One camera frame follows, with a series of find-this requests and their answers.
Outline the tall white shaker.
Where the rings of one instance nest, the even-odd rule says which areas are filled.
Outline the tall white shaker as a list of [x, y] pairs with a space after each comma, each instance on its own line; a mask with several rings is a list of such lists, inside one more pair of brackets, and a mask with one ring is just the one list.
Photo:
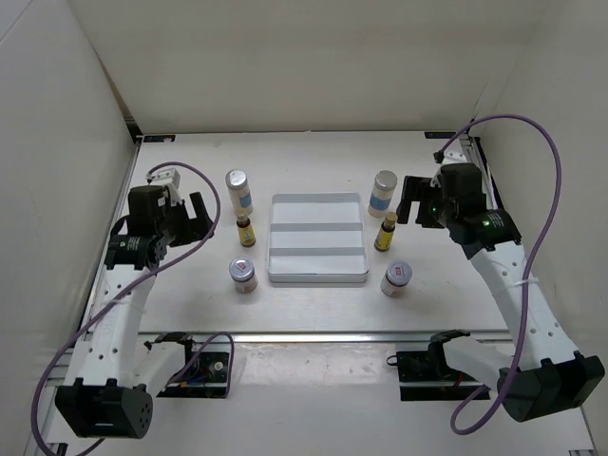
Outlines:
[[397, 182], [397, 176], [389, 170], [381, 170], [375, 175], [368, 206], [372, 217], [381, 218], [388, 212]]
[[225, 182], [235, 212], [243, 210], [250, 215], [254, 206], [246, 173], [240, 169], [232, 169], [227, 172]]

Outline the small yellow bottle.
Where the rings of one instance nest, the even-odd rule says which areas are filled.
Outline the small yellow bottle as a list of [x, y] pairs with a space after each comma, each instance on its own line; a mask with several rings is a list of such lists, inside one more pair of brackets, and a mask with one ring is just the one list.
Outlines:
[[248, 215], [243, 212], [237, 214], [237, 232], [240, 244], [243, 247], [252, 247], [256, 244], [256, 235]]
[[374, 248], [377, 251], [386, 252], [390, 248], [397, 220], [398, 216], [394, 212], [385, 215], [374, 241]]

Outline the red-lid jar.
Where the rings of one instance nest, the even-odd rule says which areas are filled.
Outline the red-lid jar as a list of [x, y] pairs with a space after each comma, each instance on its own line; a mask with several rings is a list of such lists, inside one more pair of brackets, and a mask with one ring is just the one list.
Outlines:
[[257, 287], [256, 269], [251, 259], [234, 258], [229, 264], [228, 271], [239, 293], [248, 294]]
[[389, 297], [398, 297], [403, 294], [412, 278], [410, 265], [403, 261], [393, 261], [385, 271], [381, 282], [381, 291]]

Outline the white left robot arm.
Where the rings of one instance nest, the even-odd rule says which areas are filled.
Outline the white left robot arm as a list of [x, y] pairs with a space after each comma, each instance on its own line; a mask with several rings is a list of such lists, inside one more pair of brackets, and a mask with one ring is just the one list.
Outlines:
[[84, 364], [69, 385], [58, 388], [55, 406], [81, 438], [141, 439], [148, 431], [154, 398], [174, 375], [188, 380], [199, 357], [184, 347], [162, 345], [146, 359], [135, 358], [143, 310], [171, 247], [213, 235], [200, 193], [185, 202], [171, 185], [130, 189], [128, 213], [110, 232], [99, 302]]

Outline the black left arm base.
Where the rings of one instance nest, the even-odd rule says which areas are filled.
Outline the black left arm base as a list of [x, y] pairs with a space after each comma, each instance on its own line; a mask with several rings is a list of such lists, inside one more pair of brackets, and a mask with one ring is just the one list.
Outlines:
[[235, 341], [227, 332], [216, 332], [204, 342], [197, 342], [188, 332], [165, 332], [153, 344], [177, 343], [183, 346], [187, 370], [175, 373], [158, 398], [226, 399], [232, 381]]

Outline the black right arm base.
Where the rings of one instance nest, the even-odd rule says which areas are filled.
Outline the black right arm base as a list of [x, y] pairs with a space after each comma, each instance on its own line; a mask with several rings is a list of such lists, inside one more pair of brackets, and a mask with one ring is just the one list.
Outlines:
[[424, 351], [398, 351], [386, 359], [397, 369], [402, 402], [462, 402], [480, 386], [467, 374], [453, 371], [440, 376]]

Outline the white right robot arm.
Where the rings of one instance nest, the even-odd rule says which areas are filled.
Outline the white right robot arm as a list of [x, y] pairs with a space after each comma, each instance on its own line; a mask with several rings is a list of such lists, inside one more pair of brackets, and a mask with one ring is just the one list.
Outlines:
[[468, 376], [495, 390], [499, 404], [520, 423], [578, 408], [605, 368], [564, 332], [530, 273], [532, 257], [512, 217], [487, 208], [482, 184], [482, 172], [472, 163], [443, 165], [432, 178], [407, 176], [397, 216], [407, 223], [418, 202], [417, 224], [448, 230], [494, 298], [515, 352], [508, 356], [470, 332], [450, 330], [434, 334], [425, 351], [399, 352], [398, 367], [413, 377]]

